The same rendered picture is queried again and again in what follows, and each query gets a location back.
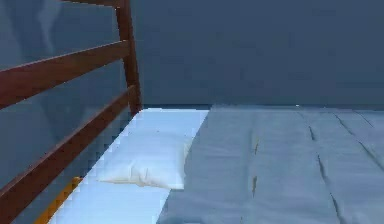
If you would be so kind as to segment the white pillow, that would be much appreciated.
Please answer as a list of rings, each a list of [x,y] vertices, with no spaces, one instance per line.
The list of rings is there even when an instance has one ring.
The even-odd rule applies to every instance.
[[[111,145],[97,180],[181,190],[192,142],[190,136],[160,131],[121,136]]]

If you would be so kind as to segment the wooden bed with blue blanket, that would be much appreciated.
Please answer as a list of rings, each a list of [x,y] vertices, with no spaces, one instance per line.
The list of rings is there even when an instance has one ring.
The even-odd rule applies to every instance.
[[[17,224],[384,224],[384,0],[0,0],[0,186],[109,102]],[[97,180],[148,131],[183,189]]]

